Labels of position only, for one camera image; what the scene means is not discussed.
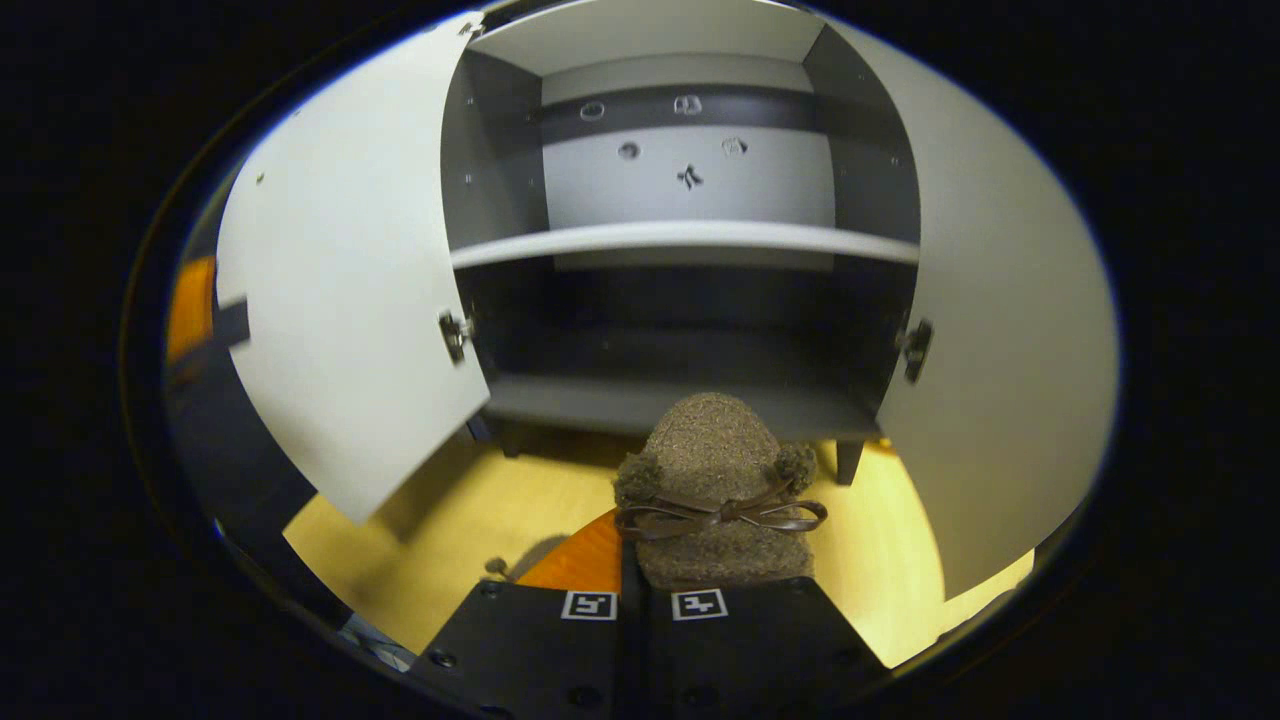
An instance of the hole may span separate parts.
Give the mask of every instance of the hole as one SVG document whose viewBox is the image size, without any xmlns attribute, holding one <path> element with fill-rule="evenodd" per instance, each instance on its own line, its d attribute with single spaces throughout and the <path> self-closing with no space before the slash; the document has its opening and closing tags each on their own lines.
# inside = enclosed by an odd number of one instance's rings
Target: hole
<svg viewBox="0 0 1280 720">
<path fill-rule="evenodd" d="M 577 117 L 582 118 L 589 123 L 599 120 L 600 118 L 604 117 L 604 102 L 593 100 L 586 105 L 582 105 L 582 109 L 577 111 Z"/>
<path fill-rule="evenodd" d="M 677 115 L 696 115 L 703 111 L 703 101 L 696 95 L 680 95 L 672 105 Z"/>
<path fill-rule="evenodd" d="M 595 707 L 600 705 L 600 691 L 591 685 L 579 685 L 568 691 L 568 701 L 579 707 Z"/>
<path fill-rule="evenodd" d="M 426 656 L 431 659 L 431 662 L 435 662 L 440 667 L 445 667 L 445 669 L 453 667 L 454 665 L 458 664 L 458 659 L 457 657 L 453 657 L 452 655 L 449 655 L 448 652 L 444 652 L 443 650 L 433 650 Z"/>
<path fill-rule="evenodd" d="M 719 692 L 710 685 L 698 685 L 685 691 L 681 700 L 684 700 L 685 705 L 689 707 L 710 707 L 719 702 Z"/>
</svg>

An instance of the white shelf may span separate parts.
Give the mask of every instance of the white shelf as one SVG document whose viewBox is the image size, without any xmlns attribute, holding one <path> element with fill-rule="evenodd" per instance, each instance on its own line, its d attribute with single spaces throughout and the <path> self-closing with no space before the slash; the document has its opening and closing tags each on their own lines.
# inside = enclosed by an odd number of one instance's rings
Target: white shelf
<svg viewBox="0 0 1280 720">
<path fill-rule="evenodd" d="M 756 247 L 803 250 L 915 265 L 920 247 L 836 228 L 741 220 L 614 223 L 521 234 L 449 254 L 454 269 L 566 252 L 636 247 Z"/>
</svg>

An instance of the cabinet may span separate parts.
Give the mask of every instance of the cabinet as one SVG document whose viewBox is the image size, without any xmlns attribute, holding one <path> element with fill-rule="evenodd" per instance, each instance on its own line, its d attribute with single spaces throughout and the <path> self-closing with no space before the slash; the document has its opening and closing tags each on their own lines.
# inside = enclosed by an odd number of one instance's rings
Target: cabinet
<svg viewBox="0 0 1280 720">
<path fill-rule="evenodd" d="M 472 418 L 646 433 L 724 389 L 787 438 L 887 433 L 968 589 L 1102 461 L 1119 356 L 1088 227 L 1009 127 L 876 38 L 745 0 L 632 32 L 654 5 L 451 18 L 264 137 L 216 279 L 248 305 L 255 409 L 364 521 Z"/>
</svg>

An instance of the door hinge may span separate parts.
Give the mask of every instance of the door hinge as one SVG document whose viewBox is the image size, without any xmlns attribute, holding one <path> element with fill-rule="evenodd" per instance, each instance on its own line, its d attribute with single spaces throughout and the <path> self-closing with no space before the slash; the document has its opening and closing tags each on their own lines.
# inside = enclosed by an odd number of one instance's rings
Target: door hinge
<svg viewBox="0 0 1280 720">
<path fill-rule="evenodd" d="M 914 331 L 908 331 L 904 323 L 902 329 L 893 338 L 893 347 L 902 354 L 906 360 L 906 382 L 915 384 L 920 379 L 920 369 L 924 368 L 924 357 L 929 352 L 929 341 L 933 340 L 933 324 L 920 320 Z"/>
<path fill-rule="evenodd" d="M 444 337 L 444 347 L 448 348 L 454 365 L 462 363 L 462 347 L 475 338 L 475 332 L 476 325 L 470 318 L 463 316 L 458 320 L 448 310 L 440 314 L 440 334 Z"/>
<path fill-rule="evenodd" d="M 484 26 L 480 23 L 466 23 L 465 26 L 462 26 L 462 29 L 458 31 L 458 35 L 467 35 L 467 33 L 471 33 L 471 40 L 475 40 L 481 35 L 484 35 Z"/>
</svg>

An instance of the cabinet shelf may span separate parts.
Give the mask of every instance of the cabinet shelf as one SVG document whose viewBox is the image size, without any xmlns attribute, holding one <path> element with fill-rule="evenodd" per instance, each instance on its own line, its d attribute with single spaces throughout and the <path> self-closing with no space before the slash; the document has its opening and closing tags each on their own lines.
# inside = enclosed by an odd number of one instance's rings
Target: cabinet shelf
<svg viewBox="0 0 1280 720">
<path fill-rule="evenodd" d="M 489 383 L 492 397 L 485 414 L 646 436 L 677 401 L 707 391 L 741 398 L 782 441 L 865 441 L 881 436 L 876 420 L 856 401 L 817 387 L 503 374 Z"/>
<path fill-rule="evenodd" d="M 659 220 L 563 228 L 494 240 L 451 252 L 454 269 L 525 258 L 622 249 L 753 247 L 801 250 L 915 265 L 920 246 L 837 228 L 744 220 Z"/>
<path fill-rule="evenodd" d="M 544 328 L 489 382 L 494 418 L 645 436 L 681 398 L 724 392 L 781 439 L 861 441 L 876 420 L 822 343 L 783 332 Z"/>
</svg>

